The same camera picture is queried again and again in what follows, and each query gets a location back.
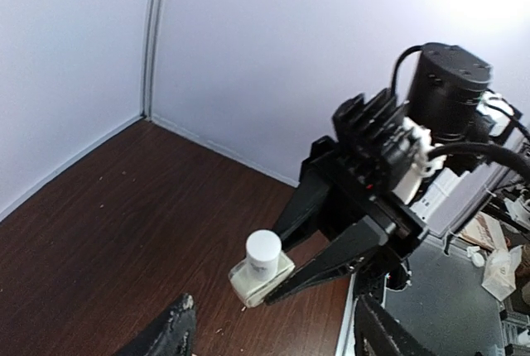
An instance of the black motor housing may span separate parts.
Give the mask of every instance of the black motor housing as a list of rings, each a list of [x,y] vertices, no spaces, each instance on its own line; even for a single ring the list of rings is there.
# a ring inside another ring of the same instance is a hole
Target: black motor housing
[[[459,46],[427,43],[407,99],[408,117],[431,129],[434,142],[464,141],[491,80],[491,65]]]

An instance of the white backdrop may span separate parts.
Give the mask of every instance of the white backdrop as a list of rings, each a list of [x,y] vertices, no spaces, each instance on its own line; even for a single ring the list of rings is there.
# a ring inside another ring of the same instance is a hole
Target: white backdrop
[[[0,220],[140,114],[147,0],[0,0]]]
[[[398,55],[428,41],[488,61],[493,88],[530,113],[530,0],[165,0],[155,121],[296,183],[337,106],[387,86]]]

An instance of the black cable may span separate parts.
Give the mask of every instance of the black cable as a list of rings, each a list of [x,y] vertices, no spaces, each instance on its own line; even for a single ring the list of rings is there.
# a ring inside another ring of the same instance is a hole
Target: black cable
[[[455,142],[436,147],[428,153],[430,160],[445,155],[484,155],[517,172],[530,184],[530,166],[519,154],[505,147],[493,143]]]
[[[495,192],[498,192],[500,190],[505,190],[507,188],[511,188],[512,186],[523,185],[523,184],[524,184],[524,180],[516,180],[515,182],[510,182],[509,184],[502,185],[502,186],[499,186],[497,188],[492,189],[491,193],[495,193]]]
[[[407,48],[398,58],[396,64],[394,65],[394,71],[392,73],[392,83],[390,83],[390,93],[391,95],[396,94],[396,85],[398,83],[398,70],[401,63],[407,58],[410,54],[421,51],[423,46],[412,46]]]
[[[504,116],[506,116],[512,124],[518,128],[518,130],[524,135],[525,138],[530,142],[530,132],[524,125],[519,122],[512,114],[506,112],[502,108],[499,108],[498,106],[490,105],[489,103],[486,104],[486,106],[490,109],[496,110],[497,112],[501,112]]]

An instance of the small white container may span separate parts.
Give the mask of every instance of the small white container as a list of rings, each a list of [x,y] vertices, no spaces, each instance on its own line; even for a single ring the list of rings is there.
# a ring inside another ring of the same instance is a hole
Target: small white container
[[[256,307],[295,269],[294,262],[282,251],[282,241],[270,230],[252,233],[246,244],[247,257],[229,273],[239,299],[249,308]]]
[[[271,230],[257,230],[247,238],[248,274],[258,281],[268,281],[276,276],[282,240]]]

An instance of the dark wood surface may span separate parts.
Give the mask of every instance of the dark wood surface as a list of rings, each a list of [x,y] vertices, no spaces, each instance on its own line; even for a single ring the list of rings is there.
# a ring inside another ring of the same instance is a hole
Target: dark wood surface
[[[110,355],[182,292],[199,356],[332,355],[346,281],[242,311],[227,279],[292,188],[136,123],[0,226],[0,354]],[[315,237],[291,256],[325,244]]]

